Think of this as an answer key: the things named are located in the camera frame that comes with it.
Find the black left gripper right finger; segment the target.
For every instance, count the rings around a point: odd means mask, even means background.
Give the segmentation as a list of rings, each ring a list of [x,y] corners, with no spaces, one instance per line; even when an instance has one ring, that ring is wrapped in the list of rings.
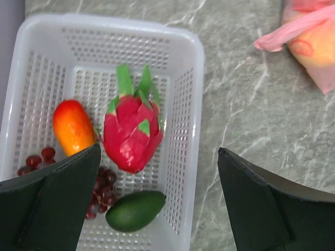
[[[222,147],[218,171],[237,250],[334,250],[334,194]]]

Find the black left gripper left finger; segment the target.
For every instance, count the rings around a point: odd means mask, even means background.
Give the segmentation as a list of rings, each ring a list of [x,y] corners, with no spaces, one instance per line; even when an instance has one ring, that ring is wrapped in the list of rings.
[[[1,250],[76,250],[101,147],[1,182]]]

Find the dark red fake grapes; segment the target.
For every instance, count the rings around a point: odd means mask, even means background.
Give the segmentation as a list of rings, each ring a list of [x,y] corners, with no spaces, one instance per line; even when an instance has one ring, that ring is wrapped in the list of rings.
[[[34,170],[41,169],[56,162],[55,149],[45,147],[40,155],[30,155],[26,158],[26,165],[18,169],[17,175],[22,176]],[[105,166],[98,169],[93,193],[91,196],[89,208],[85,218],[91,220],[96,218],[98,213],[104,213],[116,202],[117,196],[114,191],[117,175]]]

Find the green fake avocado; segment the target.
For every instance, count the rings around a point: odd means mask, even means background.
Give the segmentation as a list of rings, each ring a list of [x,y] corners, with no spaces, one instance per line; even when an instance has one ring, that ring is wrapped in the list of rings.
[[[160,191],[136,191],[121,197],[105,214],[107,224],[123,233],[136,232],[150,224],[163,209],[166,196]]]

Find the orange fake mango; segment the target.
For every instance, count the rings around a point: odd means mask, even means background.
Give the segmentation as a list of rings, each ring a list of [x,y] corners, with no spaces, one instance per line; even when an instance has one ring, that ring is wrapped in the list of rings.
[[[74,99],[59,103],[53,114],[53,130],[66,156],[96,143],[93,125],[86,110]]]

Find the red fake dragon fruit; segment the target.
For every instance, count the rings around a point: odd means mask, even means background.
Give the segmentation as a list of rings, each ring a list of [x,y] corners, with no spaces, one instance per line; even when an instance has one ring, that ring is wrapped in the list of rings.
[[[136,174],[144,169],[163,139],[160,94],[149,68],[134,87],[126,64],[116,68],[119,93],[109,103],[104,128],[94,131],[107,156],[119,169]]]

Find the pink tied plastic bag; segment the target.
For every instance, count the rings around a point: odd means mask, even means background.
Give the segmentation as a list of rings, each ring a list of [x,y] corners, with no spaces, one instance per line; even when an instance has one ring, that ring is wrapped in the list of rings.
[[[334,1],[283,1],[281,26],[254,46],[278,52],[284,44],[323,94],[334,90]]]

